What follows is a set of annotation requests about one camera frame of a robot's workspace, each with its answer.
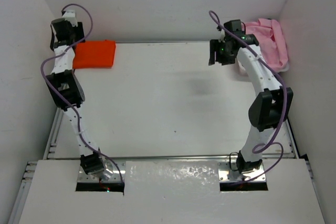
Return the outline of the pink t shirt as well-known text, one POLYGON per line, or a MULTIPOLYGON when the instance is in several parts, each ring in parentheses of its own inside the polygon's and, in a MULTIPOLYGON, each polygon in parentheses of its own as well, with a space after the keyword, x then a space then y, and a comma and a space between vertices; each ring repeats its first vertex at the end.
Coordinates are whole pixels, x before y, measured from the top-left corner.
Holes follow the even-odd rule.
POLYGON ((256 22, 248 22, 246 34, 256 36, 265 62, 274 71, 289 64, 285 38, 277 20, 259 18, 256 22))

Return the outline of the orange t shirt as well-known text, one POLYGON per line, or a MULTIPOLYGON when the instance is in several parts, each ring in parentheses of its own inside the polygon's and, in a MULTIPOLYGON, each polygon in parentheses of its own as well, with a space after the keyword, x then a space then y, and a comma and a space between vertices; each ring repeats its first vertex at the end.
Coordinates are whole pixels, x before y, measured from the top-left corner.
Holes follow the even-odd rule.
POLYGON ((113 40, 86 41, 76 46, 72 67, 74 69, 112 68, 116 42, 113 40))

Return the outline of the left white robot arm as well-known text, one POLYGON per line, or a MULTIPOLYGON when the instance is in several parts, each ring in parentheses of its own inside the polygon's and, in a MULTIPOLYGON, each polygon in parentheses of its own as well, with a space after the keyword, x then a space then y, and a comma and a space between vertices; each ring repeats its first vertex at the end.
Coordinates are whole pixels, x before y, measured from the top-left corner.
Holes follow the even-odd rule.
POLYGON ((81 106, 85 95, 79 84, 72 62, 75 57, 74 43, 80 41, 83 35, 81 22, 70 22, 65 18, 51 22, 51 49, 57 58, 51 74, 46 76, 50 82, 48 89, 55 105, 63 110, 75 133, 80 153, 80 166, 86 175, 101 176, 106 168, 98 152, 98 145, 91 141, 85 132, 81 106))

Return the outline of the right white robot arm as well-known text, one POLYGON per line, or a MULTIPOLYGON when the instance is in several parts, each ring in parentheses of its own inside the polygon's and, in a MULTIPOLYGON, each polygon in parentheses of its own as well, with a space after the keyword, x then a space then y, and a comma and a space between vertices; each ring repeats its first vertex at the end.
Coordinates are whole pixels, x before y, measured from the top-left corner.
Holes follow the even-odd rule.
POLYGON ((221 36, 209 42, 208 64, 224 66, 238 61, 245 68, 256 94, 248 110, 250 131, 236 159, 237 171, 245 173, 260 167, 262 148, 274 143, 287 119, 293 91, 286 88, 278 74, 266 64, 257 38, 245 32, 239 19, 230 20, 217 29, 221 36))

